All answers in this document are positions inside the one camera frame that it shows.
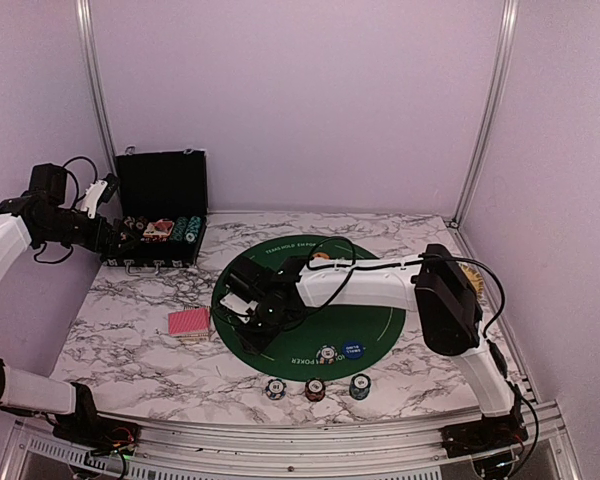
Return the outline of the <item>aluminium frame post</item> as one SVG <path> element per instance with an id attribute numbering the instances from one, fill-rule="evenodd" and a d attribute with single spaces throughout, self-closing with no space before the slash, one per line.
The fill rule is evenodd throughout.
<path id="1" fill-rule="evenodd" d="M 107 167 L 111 173 L 116 174 L 116 151 L 106 110 L 104 89 L 100 75 L 91 2 L 88 0 L 76 0 L 75 5 L 79 39 L 97 131 L 104 151 Z"/>
<path id="2" fill-rule="evenodd" d="M 450 221 L 456 229 L 459 229 L 463 225 L 468 216 L 471 202 L 478 186 L 479 177 L 486 161 L 493 128 L 503 99 L 510 69 L 515 31 L 518 23 L 519 4 L 518 0 L 506 0 L 503 2 L 501 24 L 484 111 L 476 142 L 472 150 L 468 171 L 453 217 Z"/>

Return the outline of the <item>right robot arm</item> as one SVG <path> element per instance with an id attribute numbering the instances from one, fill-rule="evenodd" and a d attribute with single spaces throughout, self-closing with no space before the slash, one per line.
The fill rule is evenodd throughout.
<path id="1" fill-rule="evenodd" d="M 514 431 L 516 403 L 507 363 L 489 338 L 477 289 L 462 270 L 465 260 L 441 244 L 421 254 L 367 259 L 346 237 L 316 237 L 302 244 L 283 237 L 264 250 L 279 254 L 272 266 L 255 255 L 236 257 L 218 279 L 211 315 L 261 355 L 279 337 L 318 317 L 331 323 L 337 310 L 417 313 L 427 348 L 449 358 L 478 400 L 482 415 L 475 438 L 495 448 Z"/>

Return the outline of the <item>left aluminium frame post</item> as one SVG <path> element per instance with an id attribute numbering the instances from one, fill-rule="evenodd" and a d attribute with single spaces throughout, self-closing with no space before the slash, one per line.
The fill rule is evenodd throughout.
<path id="1" fill-rule="evenodd" d="M 104 151 L 107 167 L 111 173 L 116 174 L 116 151 L 106 110 L 104 89 L 100 75 L 91 2 L 88 0 L 76 0 L 75 5 L 79 39 L 97 131 Z"/>

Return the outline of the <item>red back card deck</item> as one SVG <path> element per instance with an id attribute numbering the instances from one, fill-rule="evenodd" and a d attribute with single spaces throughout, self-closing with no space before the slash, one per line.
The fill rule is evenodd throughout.
<path id="1" fill-rule="evenodd" d="M 174 338 L 207 341 L 210 338 L 210 321 L 208 307 L 172 312 L 168 315 L 168 333 Z"/>

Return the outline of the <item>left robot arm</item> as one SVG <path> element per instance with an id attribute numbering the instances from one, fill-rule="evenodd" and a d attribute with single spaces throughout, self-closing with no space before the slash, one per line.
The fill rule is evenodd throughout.
<path id="1" fill-rule="evenodd" d="M 140 243 L 123 221 L 109 221 L 54 205 L 43 194 L 31 194 L 0 203 L 0 288 L 13 280 L 16 265 L 29 250 L 58 243 L 118 256 Z M 68 415 L 66 426 L 86 445 L 105 438 L 106 423 L 89 408 L 78 406 L 79 388 L 68 382 L 9 366 L 0 358 L 0 407 Z"/>

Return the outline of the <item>round green poker mat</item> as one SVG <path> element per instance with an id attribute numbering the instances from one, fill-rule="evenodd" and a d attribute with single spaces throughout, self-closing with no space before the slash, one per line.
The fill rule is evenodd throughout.
<path id="1" fill-rule="evenodd" d="M 279 335 L 260 355 L 248 355 L 234 330 L 240 321 L 219 303 L 227 293 L 224 285 L 227 273 L 228 268 L 225 268 L 211 297 L 216 331 L 238 359 L 269 377 L 298 382 L 311 378 L 331 381 L 350 377 L 381 360 L 402 334 L 407 315 L 404 310 L 330 305 L 297 328 Z M 349 360 L 341 354 L 342 345 L 348 341 L 358 341 L 365 346 L 361 359 Z M 333 364 L 320 365 L 316 362 L 317 351 L 323 345 L 332 345 L 337 350 Z"/>

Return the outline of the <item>aluminium front rail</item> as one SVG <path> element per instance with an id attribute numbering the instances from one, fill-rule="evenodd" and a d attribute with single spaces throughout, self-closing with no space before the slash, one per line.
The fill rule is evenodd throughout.
<path id="1" fill-rule="evenodd" d="M 512 479 L 584 479 L 555 401 L 534 405 L 539 439 Z M 443 414 L 371 423 L 311 426 L 214 425 L 131 420 L 140 426 L 136 449 L 126 462 L 126 479 L 480 479 L 474 463 L 487 454 L 451 459 L 441 429 L 477 420 L 477 407 Z M 117 457 L 84 465 L 88 449 L 54 438 L 42 419 L 16 420 L 0 462 L 0 479 L 25 479 L 34 455 L 94 472 L 96 479 L 119 475 Z"/>

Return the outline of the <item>teal chip stack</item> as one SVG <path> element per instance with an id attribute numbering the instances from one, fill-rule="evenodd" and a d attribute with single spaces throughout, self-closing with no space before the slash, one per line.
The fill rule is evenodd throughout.
<path id="1" fill-rule="evenodd" d="M 349 395 L 358 401 L 368 397 L 371 390 L 371 379 L 365 374 L 356 374 L 349 384 Z"/>

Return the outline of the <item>blue white chip stack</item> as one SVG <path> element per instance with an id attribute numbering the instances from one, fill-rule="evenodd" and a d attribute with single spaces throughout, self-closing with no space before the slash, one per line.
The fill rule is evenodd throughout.
<path id="1" fill-rule="evenodd" d="M 272 378 L 267 382 L 264 393 L 270 400 L 280 400 L 286 395 L 286 383 L 279 378 Z"/>

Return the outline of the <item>black poker chip case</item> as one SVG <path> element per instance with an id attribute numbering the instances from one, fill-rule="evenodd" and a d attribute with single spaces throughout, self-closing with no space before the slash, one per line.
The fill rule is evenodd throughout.
<path id="1" fill-rule="evenodd" d="M 140 244 L 127 255 L 102 259 L 111 267 L 188 268 L 196 263 L 207 228 L 207 154 L 186 149 L 149 153 L 125 153 L 115 160 L 120 179 L 121 208 L 126 216 L 150 222 L 175 221 L 184 216 L 202 218 L 195 243 L 171 241 Z"/>

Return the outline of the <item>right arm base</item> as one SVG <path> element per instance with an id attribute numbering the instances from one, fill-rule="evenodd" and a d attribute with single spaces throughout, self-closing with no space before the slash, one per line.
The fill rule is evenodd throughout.
<path id="1" fill-rule="evenodd" d="M 449 458 L 474 455 L 506 448 L 526 441 L 528 431 L 521 413 L 522 402 L 515 400 L 503 416 L 448 425 L 441 429 L 442 447 Z"/>

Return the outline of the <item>boxed playing card deck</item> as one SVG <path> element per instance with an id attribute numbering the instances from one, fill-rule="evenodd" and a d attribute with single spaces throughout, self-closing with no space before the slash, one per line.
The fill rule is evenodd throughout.
<path id="1" fill-rule="evenodd" d="M 145 230 L 145 232 L 142 235 L 142 241 L 146 242 L 146 243 L 161 243 L 161 242 L 166 242 L 169 240 L 170 235 L 164 235 L 164 234 L 160 234 L 159 232 L 156 231 L 155 229 L 155 222 L 150 222 L 147 225 L 147 228 Z"/>

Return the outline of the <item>teal 50 chip row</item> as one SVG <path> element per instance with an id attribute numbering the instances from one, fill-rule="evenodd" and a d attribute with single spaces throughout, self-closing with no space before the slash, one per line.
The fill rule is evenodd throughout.
<path id="1" fill-rule="evenodd" d="M 184 240 L 188 244 L 193 244 L 196 242 L 201 230 L 201 226 L 202 218 L 199 216 L 192 216 L 188 220 L 184 231 Z"/>

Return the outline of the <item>dark green chip row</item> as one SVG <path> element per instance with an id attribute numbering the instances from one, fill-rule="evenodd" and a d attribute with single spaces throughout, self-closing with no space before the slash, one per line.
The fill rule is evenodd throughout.
<path id="1" fill-rule="evenodd" d="M 178 217 L 175 221 L 170 240 L 174 242 L 182 242 L 185 238 L 189 219 L 187 217 Z"/>

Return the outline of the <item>blue small blind button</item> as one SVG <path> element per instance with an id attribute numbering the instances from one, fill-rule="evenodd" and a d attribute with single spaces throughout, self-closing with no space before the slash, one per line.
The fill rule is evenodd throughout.
<path id="1" fill-rule="evenodd" d="M 341 354 L 346 359 L 358 360 L 364 356 L 365 346 L 358 341 L 348 341 L 342 345 Z"/>

